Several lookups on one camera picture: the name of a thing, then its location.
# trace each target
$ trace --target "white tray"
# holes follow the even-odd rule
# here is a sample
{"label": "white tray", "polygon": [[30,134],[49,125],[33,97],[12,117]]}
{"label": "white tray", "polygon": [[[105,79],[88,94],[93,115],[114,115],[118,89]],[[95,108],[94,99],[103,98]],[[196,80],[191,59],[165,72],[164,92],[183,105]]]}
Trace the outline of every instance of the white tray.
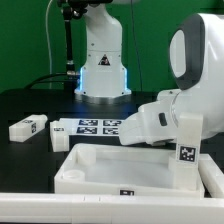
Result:
{"label": "white tray", "polygon": [[[96,148],[96,157],[94,157],[94,150],[92,150],[92,147]],[[77,153],[78,150],[82,150],[83,148],[87,148],[89,153],[81,153],[81,155],[80,153]],[[213,197],[220,197],[221,199],[202,198],[200,193],[204,192],[204,190],[202,189],[200,178],[198,178],[199,187],[196,192],[175,190],[166,185],[170,183],[169,178],[172,176],[170,176],[170,172],[167,170],[168,158],[172,153],[173,151],[168,150],[86,144],[77,145],[71,151],[55,177],[56,191],[61,191],[62,194],[0,193],[0,222],[223,224],[224,199],[222,198],[224,197],[224,175],[218,166],[209,155],[200,155],[199,171],[201,178],[209,189],[211,195]],[[150,170],[151,174],[148,174],[150,173],[149,170],[146,170],[145,173],[149,175],[148,177],[150,177],[150,175],[153,176],[154,174],[155,179],[150,178],[150,185],[153,185],[154,187],[137,186],[133,183],[127,185],[129,181],[142,181],[139,180],[142,179],[140,177],[143,177],[144,179],[142,173],[140,173],[137,178],[134,178],[134,180],[128,176],[129,178],[125,178],[125,181],[128,182],[124,185],[117,184],[117,178],[111,179],[108,178],[108,176],[105,177],[105,175],[102,175],[103,172],[106,172],[106,170],[103,169],[100,169],[98,174],[105,178],[101,177],[102,179],[100,180],[101,182],[108,180],[110,183],[101,183],[99,182],[99,179],[98,182],[90,182],[90,180],[88,181],[88,175],[85,176],[86,173],[84,173],[84,176],[80,175],[79,178],[78,176],[74,178],[75,176],[71,175],[72,173],[69,174],[70,171],[73,172],[78,166],[80,168],[80,164],[77,165],[77,162],[85,164],[86,168],[91,169],[94,166],[97,166],[97,163],[99,163],[102,158],[103,160],[107,159],[108,161],[117,160],[116,162],[118,163],[125,161],[124,164],[129,164],[131,162],[134,164],[138,164],[139,162],[149,163],[149,167],[153,170]],[[165,169],[164,167],[167,167],[164,174],[158,176],[161,174],[162,170]],[[135,190],[134,196],[104,194],[110,191],[119,194],[119,189],[126,189],[127,186],[130,187],[127,189]],[[65,194],[65,191],[78,191],[83,193]]]}
{"label": "white tray", "polygon": [[168,169],[172,154],[172,150],[78,144],[55,176],[55,193],[203,197],[199,174],[195,191],[173,189]]}

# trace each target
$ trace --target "white foam block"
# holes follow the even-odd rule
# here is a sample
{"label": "white foam block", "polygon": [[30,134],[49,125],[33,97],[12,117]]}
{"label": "white foam block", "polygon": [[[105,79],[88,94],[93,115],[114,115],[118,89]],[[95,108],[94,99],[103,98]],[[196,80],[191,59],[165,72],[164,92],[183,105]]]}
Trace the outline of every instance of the white foam block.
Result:
{"label": "white foam block", "polygon": [[78,164],[91,166],[96,163],[96,149],[93,146],[86,145],[77,150]]}
{"label": "white foam block", "polygon": [[203,116],[182,113],[177,134],[176,161],[173,187],[177,189],[197,189],[198,158],[201,145]]}
{"label": "white foam block", "polygon": [[50,135],[54,152],[69,151],[69,135],[65,130],[63,122],[61,121],[51,122]]}
{"label": "white foam block", "polygon": [[223,224],[223,199],[0,194],[2,223]]}
{"label": "white foam block", "polygon": [[213,198],[224,198],[224,175],[212,158],[200,155],[199,172],[209,193]]}
{"label": "white foam block", "polygon": [[9,139],[24,142],[45,128],[46,115],[31,115],[9,127]]}
{"label": "white foam block", "polygon": [[63,173],[63,179],[83,182],[85,181],[85,173],[81,170],[67,170]]}

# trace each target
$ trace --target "white robot housing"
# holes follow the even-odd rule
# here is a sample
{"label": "white robot housing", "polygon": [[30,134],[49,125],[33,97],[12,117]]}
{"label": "white robot housing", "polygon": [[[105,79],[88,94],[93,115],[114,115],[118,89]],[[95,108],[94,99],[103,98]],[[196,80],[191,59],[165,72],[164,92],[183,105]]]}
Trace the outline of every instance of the white robot housing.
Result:
{"label": "white robot housing", "polygon": [[175,32],[169,49],[177,90],[162,91],[120,126],[123,145],[175,142],[180,114],[202,114],[202,139],[224,131],[224,17],[195,14]]}
{"label": "white robot housing", "polygon": [[[113,0],[132,4],[138,0]],[[89,5],[85,14],[87,60],[81,68],[75,96],[91,103],[112,104],[127,101],[127,69],[121,62],[122,26],[110,16],[104,4]]]}

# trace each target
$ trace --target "black table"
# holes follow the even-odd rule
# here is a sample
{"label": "black table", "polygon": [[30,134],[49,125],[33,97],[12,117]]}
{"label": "black table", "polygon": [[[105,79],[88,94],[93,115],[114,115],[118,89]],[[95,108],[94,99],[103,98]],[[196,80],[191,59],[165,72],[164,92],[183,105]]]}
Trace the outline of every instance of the black table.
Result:
{"label": "black table", "polygon": [[[53,193],[54,176],[68,152],[54,153],[49,123],[60,118],[125,119],[140,105],[156,99],[156,93],[134,92],[130,102],[95,105],[75,101],[63,90],[8,90],[0,94],[0,192]],[[9,126],[32,114],[48,117],[46,128],[25,141],[9,141]],[[120,145],[118,137],[71,136],[70,149],[77,143]],[[150,147],[146,144],[135,146]],[[175,149],[168,144],[168,149]],[[224,136],[202,142],[202,153],[209,153],[224,168]]]}

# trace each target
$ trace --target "green backdrop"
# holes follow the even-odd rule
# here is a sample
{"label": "green backdrop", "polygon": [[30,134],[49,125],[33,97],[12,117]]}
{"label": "green backdrop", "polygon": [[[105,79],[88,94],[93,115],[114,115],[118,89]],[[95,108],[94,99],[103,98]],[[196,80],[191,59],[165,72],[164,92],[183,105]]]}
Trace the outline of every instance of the green backdrop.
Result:
{"label": "green backdrop", "polygon": [[[23,88],[49,74],[45,33],[48,0],[0,1],[0,92]],[[128,68],[128,85],[140,90],[140,74],[133,38],[130,5],[108,5],[123,29],[123,64]],[[168,64],[168,46],[177,26],[196,12],[224,14],[223,0],[141,0],[133,7],[134,25],[144,91],[175,88]],[[73,21],[76,68],[85,62],[85,22]],[[64,23],[56,0],[49,14],[53,72],[65,71]]]}

